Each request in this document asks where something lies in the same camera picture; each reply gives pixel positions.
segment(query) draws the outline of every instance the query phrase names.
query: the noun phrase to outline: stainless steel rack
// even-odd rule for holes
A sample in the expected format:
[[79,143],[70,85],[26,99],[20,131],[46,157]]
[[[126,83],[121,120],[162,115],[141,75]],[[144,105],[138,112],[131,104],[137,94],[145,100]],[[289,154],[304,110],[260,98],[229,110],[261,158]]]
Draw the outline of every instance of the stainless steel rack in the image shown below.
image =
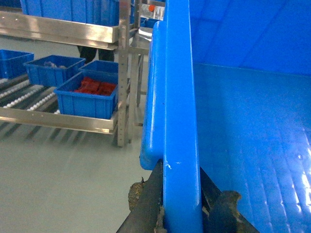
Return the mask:
[[129,45],[129,39],[135,35],[140,25],[140,6],[141,0],[135,1],[135,22],[131,25],[131,1],[120,0],[120,22],[115,27],[27,16],[18,9],[0,8],[2,35],[119,51],[119,103],[111,119],[59,114],[56,96],[52,94],[53,88],[30,85],[27,83],[27,76],[23,76],[12,81],[0,80],[0,120],[97,133],[116,132],[118,146],[124,146],[131,139],[128,134],[132,135],[133,127],[128,126],[134,124],[133,118],[129,119],[129,109],[133,107],[127,106],[126,101],[131,81],[137,85],[142,71],[141,59],[139,63],[134,61],[132,67],[138,66],[139,72],[136,77],[133,76],[134,72],[131,79],[127,77],[129,53],[141,54],[136,46]]

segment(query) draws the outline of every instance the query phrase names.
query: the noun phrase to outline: roller conveyor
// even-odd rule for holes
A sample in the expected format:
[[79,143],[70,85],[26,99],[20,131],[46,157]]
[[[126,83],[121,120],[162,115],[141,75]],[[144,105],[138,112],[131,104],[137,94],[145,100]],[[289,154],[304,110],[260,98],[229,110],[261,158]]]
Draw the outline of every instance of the roller conveyor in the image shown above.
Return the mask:
[[113,134],[117,112],[111,119],[62,115],[54,87],[31,85],[27,75],[0,80],[0,120],[38,126]]

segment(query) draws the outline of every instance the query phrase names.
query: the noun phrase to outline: large blue plastic tub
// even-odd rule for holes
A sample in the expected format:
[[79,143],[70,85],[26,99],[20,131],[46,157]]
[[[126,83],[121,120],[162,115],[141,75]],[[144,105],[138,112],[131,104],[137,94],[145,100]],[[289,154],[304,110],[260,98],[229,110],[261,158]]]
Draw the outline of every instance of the large blue plastic tub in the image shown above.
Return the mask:
[[203,231],[199,166],[221,191],[241,193],[238,210],[261,233],[311,232],[310,9],[307,0],[167,1],[153,31],[140,162],[163,159],[169,233]]
[[0,78],[13,79],[26,74],[23,64],[33,59],[33,53],[0,50]]
[[116,26],[118,0],[21,0],[23,13],[81,23]]
[[81,86],[81,81],[84,77],[90,77],[101,82],[118,83],[118,77],[116,76],[88,73],[87,71],[78,73],[54,90],[57,94],[60,113],[110,119],[118,102],[118,86],[112,92],[111,96],[73,92]]
[[[84,65],[85,58],[64,57],[51,55],[32,62],[25,63],[31,84],[43,86],[60,86],[79,72]],[[48,67],[46,62],[54,63],[57,68]]]
[[80,71],[87,71],[94,74],[118,75],[118,63],[108,61],[93,61],[79,68]]
[[0,0],[0,6],[21,8],[19,0]]

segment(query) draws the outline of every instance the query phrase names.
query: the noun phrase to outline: gray floor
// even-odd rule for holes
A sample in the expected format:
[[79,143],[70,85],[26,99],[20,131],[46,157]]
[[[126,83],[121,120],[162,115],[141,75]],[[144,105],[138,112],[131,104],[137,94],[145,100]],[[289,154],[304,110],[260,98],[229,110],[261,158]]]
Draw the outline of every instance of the gray floor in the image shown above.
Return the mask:
[[[78,56],[75,46],[7,37],[0,49]],[[140,121],[144,97],[141,106]],[[140,127],[118,148],[110,135],[0,123],[0,233],[116,232],[129,187],[150,175],[140,141]]]

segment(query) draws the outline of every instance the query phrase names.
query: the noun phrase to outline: person's leg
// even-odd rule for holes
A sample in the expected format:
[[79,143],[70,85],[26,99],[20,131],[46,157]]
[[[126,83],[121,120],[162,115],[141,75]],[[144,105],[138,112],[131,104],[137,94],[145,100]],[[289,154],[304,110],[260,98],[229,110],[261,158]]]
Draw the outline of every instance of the person's leg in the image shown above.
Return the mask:
[[98,58],[99,60],[114,62],[115,61],[115,53],[113,50],[98,50]]
[[86,59],[86,64],[93,61],[93,59],[96,56],[96,48],[91,48],[91,47],[85,47],[85,46],[78,46],[78,50],[80,53],[81,58]]

